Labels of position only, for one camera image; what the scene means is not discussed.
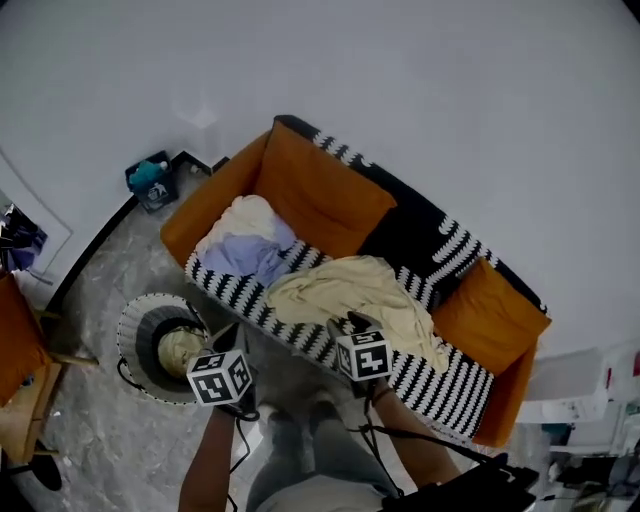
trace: cream blanket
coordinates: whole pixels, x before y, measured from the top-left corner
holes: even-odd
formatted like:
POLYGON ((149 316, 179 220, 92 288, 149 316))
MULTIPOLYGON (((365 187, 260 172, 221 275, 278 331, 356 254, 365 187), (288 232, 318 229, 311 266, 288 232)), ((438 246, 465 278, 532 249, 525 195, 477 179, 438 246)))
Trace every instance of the cream blanket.
POLYGON ((286 275, 268 289, 267 305, 285 323, 324 325, 329 318, 346 318, 348 311, 364 313, 382 324, 394 349, 424 357, 437 373, 449 367, 431 315, 382 259, 350 256, 286 275))

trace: white wall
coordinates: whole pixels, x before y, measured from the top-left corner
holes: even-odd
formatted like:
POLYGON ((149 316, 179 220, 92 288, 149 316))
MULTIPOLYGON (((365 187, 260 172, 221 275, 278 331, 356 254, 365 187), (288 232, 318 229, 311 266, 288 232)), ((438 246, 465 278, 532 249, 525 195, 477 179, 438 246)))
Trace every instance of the white wall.
POLYGON ((231 155, 297 114, 496 248, 560 353, 640 329, 639 61, 620 0, 11 0, 0 147, 73 231, 62 276, 180 118, 231 155))

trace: sofa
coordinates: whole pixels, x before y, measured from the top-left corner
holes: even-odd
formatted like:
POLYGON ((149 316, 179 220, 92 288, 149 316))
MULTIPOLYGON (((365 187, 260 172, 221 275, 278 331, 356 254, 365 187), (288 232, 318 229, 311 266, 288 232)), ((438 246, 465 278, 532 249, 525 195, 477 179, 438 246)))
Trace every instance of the sofa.
MULTIPOLYGON (((194 253, 233 199, 248 194, 265 197, 298 237, 283 254, 292 271, 351 255, 384 258, 433 315, 450 357, 447 372, 436 375, 425 360, 394 352, 392 387, 413 410, 461 437, 488 446, 508 441, 537 337, 550 319, 544 303, 495 252, 335 137, 295 116, 274 118, 271 130, 183 203, 161 237, 208 295, 334 370, 335 349, 324 326, 282 324, 261 302, 264 290, 250 276, 216 275, 194 253)), ((349 332, 348 321, 341 325, 349 332)))

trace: white cloth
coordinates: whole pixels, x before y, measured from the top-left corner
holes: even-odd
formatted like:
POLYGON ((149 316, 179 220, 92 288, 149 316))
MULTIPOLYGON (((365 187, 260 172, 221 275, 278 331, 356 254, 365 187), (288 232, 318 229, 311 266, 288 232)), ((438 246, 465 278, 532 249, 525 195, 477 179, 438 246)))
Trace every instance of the white cloth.
POLYGON ((350 256, 278 279, 267 291, 267 305, 285 323, 347 317, 358 311, 382 324, 391 346, 424 357, 437 373, 449 367, 431 315, 396 281, 383 259, 350 256))
POLYGON ((318 475, 285 487, 256 512, 375 512, 382 508, 382 496, 367 484, 318 475))
POLYGON ((227 234, 258 235, 271 242, 283 238, 295 240, 291 229, 275 214, 267 200, 260 196, 236 197, 216 221, 209 233, 196 245, 196 255, 203 259, 207 249, 221 243, 227 234))

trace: light blue cloth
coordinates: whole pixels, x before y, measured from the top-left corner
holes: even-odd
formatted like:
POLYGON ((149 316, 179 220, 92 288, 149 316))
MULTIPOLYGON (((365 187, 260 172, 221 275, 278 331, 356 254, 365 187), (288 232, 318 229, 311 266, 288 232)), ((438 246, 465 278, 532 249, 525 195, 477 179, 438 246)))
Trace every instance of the light blue cloth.
MULTIPOLYGON (((291 232, 289 226, 284 222, 282 224, 291 232)), ((288 243, 287 233, 281 230, 281 235, 282 241, 288 243)), ((295 237, 286 248, 291 247, 294 241, 295 237)), ((289 265, 279 255, 281 250, 279 243, 258 235, 227 234, 221 243, 213 244, 207 249, 202 265, 208 270, 232 276, 255 274, 261 285, 269 287, 290 272, 289 265)))

